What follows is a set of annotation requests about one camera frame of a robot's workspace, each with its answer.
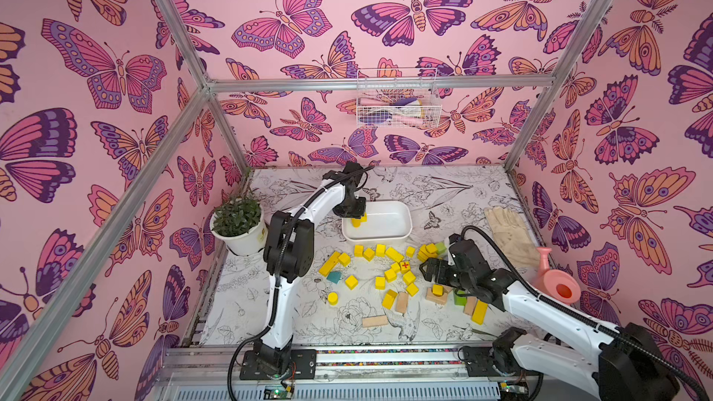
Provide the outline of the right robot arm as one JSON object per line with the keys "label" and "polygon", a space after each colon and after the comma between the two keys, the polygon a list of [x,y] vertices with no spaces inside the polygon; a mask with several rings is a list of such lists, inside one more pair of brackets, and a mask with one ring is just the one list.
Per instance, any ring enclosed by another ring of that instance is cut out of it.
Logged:
{"label": "right robot arm", "polygon": [[490,348],[501,376],[538,372],[599,400],[672,400],[681,388],[706,400],[706,389],[655,342],[653,332],[629,323],[596,319],[537,290],[512,263],[493,268],[465,226],[447,240],[446,259],[429,258],[419,269],[426,281],[460,297],[475,297],[528,321],[554,337],[538,339],[524,329],[505,330]]}

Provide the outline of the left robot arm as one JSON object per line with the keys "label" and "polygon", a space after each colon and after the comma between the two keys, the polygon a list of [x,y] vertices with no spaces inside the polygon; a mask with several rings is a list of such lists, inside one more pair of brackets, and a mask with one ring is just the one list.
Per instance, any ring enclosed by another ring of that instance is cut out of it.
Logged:
{"label": "left robot arm", "polygon": [[268,224],[263,250],[271,285],[265,327],[243,340],[228,364],[227,391],[236,400],[234,376],[238,357],[246,345],[253,346],[258,369],[270,378],[283,380],[295,372],[293,352],[293,308],[297,285],[313,265],[315,229],[333,213],[343,219],[358,220],[366,214],[367,199],[358,197],[369,177],[371,165],[348,162],[341,171],[322,176],[319,187],[301,204],[288,211],[276,211]]}

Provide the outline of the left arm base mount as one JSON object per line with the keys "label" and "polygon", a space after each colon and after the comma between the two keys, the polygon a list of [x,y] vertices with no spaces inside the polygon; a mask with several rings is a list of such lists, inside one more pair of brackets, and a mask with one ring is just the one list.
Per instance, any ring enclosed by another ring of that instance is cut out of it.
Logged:
{"label": "left arm base mount", "polygon": [[317,370],[316,349],[293,349],[289,354],[248,351],[241,362],[241,381],[313,380]]}

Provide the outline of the yellow cylinder block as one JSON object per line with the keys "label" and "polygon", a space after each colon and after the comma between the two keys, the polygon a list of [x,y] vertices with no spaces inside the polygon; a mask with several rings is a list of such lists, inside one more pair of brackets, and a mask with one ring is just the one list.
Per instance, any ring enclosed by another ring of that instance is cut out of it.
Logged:
{"label": "yellow cylinder block", "polygon": [[359,228],[362,224],[368,221],[367,215],[362,215],[360,218],[353,218],[351,224],[354,228]]}

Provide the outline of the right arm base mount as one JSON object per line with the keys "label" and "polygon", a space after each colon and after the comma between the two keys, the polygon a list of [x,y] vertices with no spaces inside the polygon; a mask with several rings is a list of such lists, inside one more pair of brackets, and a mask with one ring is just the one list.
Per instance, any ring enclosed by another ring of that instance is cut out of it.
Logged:
{"label": "right arm base mount", "polygon": [[458,358],[465,366],[469,377],[501,377],[516,380],[538,374],[536,371],[522,368],[507,353],[499,352],[489,345],[464,345],[458,351]]}

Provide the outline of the yellow disc block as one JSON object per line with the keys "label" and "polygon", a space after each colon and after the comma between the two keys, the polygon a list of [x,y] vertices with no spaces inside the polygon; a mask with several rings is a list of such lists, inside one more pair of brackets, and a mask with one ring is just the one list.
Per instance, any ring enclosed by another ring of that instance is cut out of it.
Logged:
{"label": "yellow disc block", "polygon": [[328,303],[331,306],[336,306],[339,302],[339,296],[337,293],[329,293],[328,294]]}

